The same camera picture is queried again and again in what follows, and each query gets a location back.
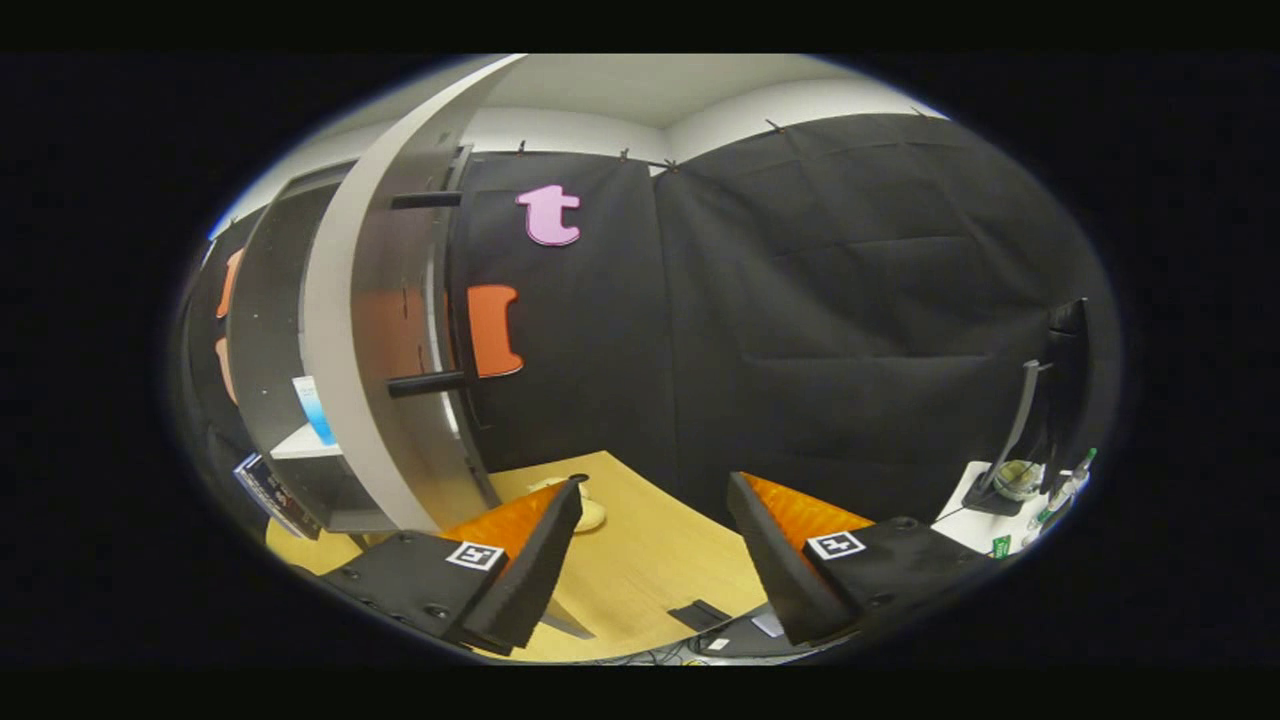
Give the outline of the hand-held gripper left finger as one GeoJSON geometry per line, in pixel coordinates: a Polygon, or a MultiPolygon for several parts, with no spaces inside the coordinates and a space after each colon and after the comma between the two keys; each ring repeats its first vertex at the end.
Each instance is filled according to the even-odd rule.
{"type": "Polygon", "coordinates": [[[320,578],[420,635],[508,656],[547,612],[582,518],[582,483],[544,486],[440,534],[401,530],[320,578]]]}

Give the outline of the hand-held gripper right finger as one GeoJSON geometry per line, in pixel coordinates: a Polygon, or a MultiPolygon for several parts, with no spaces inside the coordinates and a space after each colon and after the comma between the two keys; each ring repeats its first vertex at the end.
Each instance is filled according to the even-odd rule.
{"type": "Polygon", "coordinates": [[[727,505],[792,644],[879,639],[932,618],[1001,562],[914,518],[872,521],[745,471],[727,505]]]}

